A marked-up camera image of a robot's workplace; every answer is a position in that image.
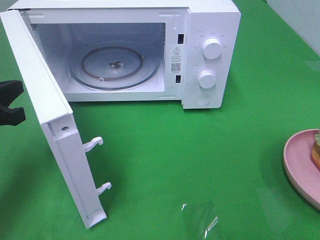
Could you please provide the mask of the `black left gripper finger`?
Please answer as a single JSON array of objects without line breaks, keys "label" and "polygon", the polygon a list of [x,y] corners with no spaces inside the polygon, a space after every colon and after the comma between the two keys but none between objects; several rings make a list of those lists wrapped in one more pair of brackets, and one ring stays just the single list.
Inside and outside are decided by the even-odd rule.
[{"label": "black left gripper finger", "polygon": [[23,107],[8,108],[0,107],[0,125],[17,126],[26,120],[25,110]]},{"label": "black left gripper finger", "polygon": [[10,104],[24,92],[23,83],[20,80],[8,80],[0,83],[0,104],[9,107]]}]

